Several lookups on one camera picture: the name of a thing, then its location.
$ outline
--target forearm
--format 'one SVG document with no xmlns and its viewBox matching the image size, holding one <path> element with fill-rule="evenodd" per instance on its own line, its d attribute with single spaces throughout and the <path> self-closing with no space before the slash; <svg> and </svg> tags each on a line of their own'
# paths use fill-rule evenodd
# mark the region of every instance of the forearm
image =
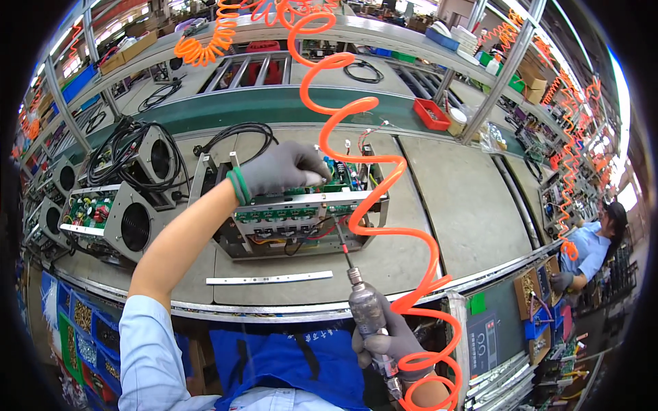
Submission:
<svg viewBox="0 0 658 411">
<path fill-rule="evenodd" d="M 436 372 L 432 371 L 430 377 L 436 377 Z M 412 383 L 405 382 L 405 388 L 409 389 Z M 419 407 L 433 407 L 443 402 L 449 393 L 445 385 L 440 381 L 427 381 L 418 386 L 411 395 L 411 400 Z"/>
<path fill-rule="evenodd" d="M 128 296 L 146 295 L 171 309 L 171 292 L 222 223 L 238 206 L 233 185 L 224 180 L 156 237 L 132 275 Z"/>
<path fill-rule="evenodd" d="M 574 275 L 574 281 L 571 283 L 569 288 L 575 291 L 582 290 L 587 286 L 587 277 L 585 274 Z"/>
</svg>

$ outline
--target gray glove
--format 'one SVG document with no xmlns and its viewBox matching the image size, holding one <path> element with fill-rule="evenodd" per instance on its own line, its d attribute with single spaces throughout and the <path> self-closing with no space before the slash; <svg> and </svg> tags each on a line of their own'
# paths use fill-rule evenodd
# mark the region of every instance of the gray glove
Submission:
<svg viewBox="0 0 658 411">
<path fill-rule="evenodd" d="M 331 172 L 312 145 L 286 141 L 229 171 L 227 178 L 233 182 L 240 205 L 247 205 L 256 195 L 322 185 L 331 180 Z"/>
<path fill-rule="evenodd" d="M 416 340 L 413 332 L 407 325 L 404 317 L 391 311 L 391 303 L 385 296 L 377 293 L 380 304 L 386 318 L 386 328 L 389 335 L 373 335 L 365 341 L 359 334 L 358 328 L 352 335 L 352 349 L 357 353 L 357 359 L 361 368 L 367 368 L 372 363 L 370 352 L 375 354 L 386 354 L 399 362 L 404 356 L 416 352 L 426 352 Z M 427 367 L 419 371 L 399 371 L 399 376 L 404 381 L 418 381 L 430 372 L 433 367 Z"/>
<path fill-rule="evenodd" d="M 562 294 L 574 282 L 574 274 L 570 272 L 552 273 L 550 280 L 553 290 L 558 294 Z"/>
</svg>

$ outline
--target partially assembled electronic device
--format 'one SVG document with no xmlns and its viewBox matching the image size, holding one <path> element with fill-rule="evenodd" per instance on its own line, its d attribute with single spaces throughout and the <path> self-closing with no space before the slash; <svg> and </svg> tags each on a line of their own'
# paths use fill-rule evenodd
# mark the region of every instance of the partially assembled electronic device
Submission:
<svg viewBox="0 0 658 411">
<path fill-rule="evenodd" d="M 119 172 L 112 172 L 114 164 L 111 160 L 111 146 L 106 147 L 95 160 L 93 175 L 103 180 L 103 185 L 120 184 L 125 179 Z M 158 127 L 150 127 L 145 133 L 141 143 L 135 145 L 134 149 L 126 152 L 122 160 L 121 173 L 131 177 L 131 185 L 145 198 L 157 211 L 176 208 L 174 192 L 178 190 L 176 182 L 182 179 L 182 169 L 176 165 L 174 147 L 162 135 Z M 88 156 L 80 167 L 77 182 L 80 187 L 89 187 L 89 162 Z M 158 184 L 165 184 L 173 180 L 170 189 L 150 189 Z"/>
<path fill-rule="evenodd" d="M 39 175 L 39 180 L 33 181 L 34 194 L 39 199 L 63 206 L 70 191 L 76 187 L 76 172 L 73 164 L 66 157 L 60 158 L 46 171 Z"/>
<path fill-rule="evenodd" d="M 59 229 L 61 215 L 62 208 L 48 197 L 44 198 L 26 220 L 25 247 L 47 260 L 68 252 L 71 245 Z"/>
<path fill-rule="evenodd" d="M 370 145 L 366 155 L 374 155 Z M 194 174 L 188 206 L 206 194 L 226 173 L 238 165 L 235 152 L 232 162 L 216 165 L 210 154 L 202 153 Z M 333 216 L 344 226 L 345 244 L 350 251 L 366 247 L 371 236 L 355 235 L 347 228 L 349 215 L 371 193 L 373 185 L 383 180 L 378 164 L 350 164 L 324 157 L 332 171 L 332 181 L 320 187 L 302 187 L 284 193 L 256 196 L 250 205 L 238 207 L 217 230 L 211 243 L 235 260 L 274 258 L 342 252 L 338 237 L 331 234 Z M 389 195 L 383 195 L 361 222 L 372 226 L 386 223 Z"/>
<path fill-rule="evenodd" d="M 159 213 L 127 182 L 71 192 L 60 230 L 85 252 L 119 266 L 134 266 L 164 228 Z"/>
</svg>

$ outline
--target red bin of screws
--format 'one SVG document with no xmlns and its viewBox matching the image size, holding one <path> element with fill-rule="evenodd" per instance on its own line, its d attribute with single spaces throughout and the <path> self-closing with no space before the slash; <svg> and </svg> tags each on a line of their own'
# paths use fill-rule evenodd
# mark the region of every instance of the red bin of screws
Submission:
<svg viewBox="0 0 658 411">
<path fill-rule="evenodd" d="M 415 99 L 413 110 L 418 114 L 423 124 L 430 130 L 444 132 L 450 127 L 450 119 L 432 100 Z"/>
</svg>

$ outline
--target light blue shirt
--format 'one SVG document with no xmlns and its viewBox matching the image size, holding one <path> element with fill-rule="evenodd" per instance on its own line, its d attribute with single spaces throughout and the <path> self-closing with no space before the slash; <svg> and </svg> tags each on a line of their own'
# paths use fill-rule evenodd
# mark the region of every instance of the light blue shirt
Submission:
<svg viewBox="0 0 658 411">
<path fill-rule="evenodd" d="M 578 258 L 572 261 L 569 256 L 561 253 L 562 271 L 585 274 L 588 282 L 594 278 L 603 265 L 610 245 L 610 239 L 596 235 L 600 229 L 601 223 L 598 221 L 585 223 L 567 237 L 576 245 Z"/>
<path fill-rule="evenodd" d="M 126 301 L 119 321 L 121 411 L 210 411 L 219 395 L 192 397 L 186 388 L 182 353 L 165 308 L 144 295 Z M 231 402 L 237 411 L 340 411 L 315 394 L 299 389 L 255 387 Z"/>
</svg>

